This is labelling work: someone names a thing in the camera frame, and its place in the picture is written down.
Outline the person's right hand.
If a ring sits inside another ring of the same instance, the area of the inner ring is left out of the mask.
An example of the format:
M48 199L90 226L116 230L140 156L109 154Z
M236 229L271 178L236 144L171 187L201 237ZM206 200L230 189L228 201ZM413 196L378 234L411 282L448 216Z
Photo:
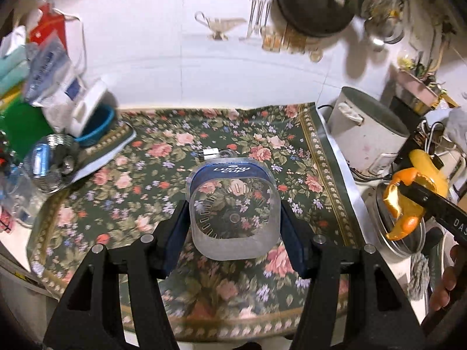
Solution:
M442 275L442 281L435 288L429 300L429 312L436 312L445 308L450 301L450 293L457 285L457 278L461 272L463 264L466 262L466 249L459 244L453 246L450 250L453 266L445 269Z

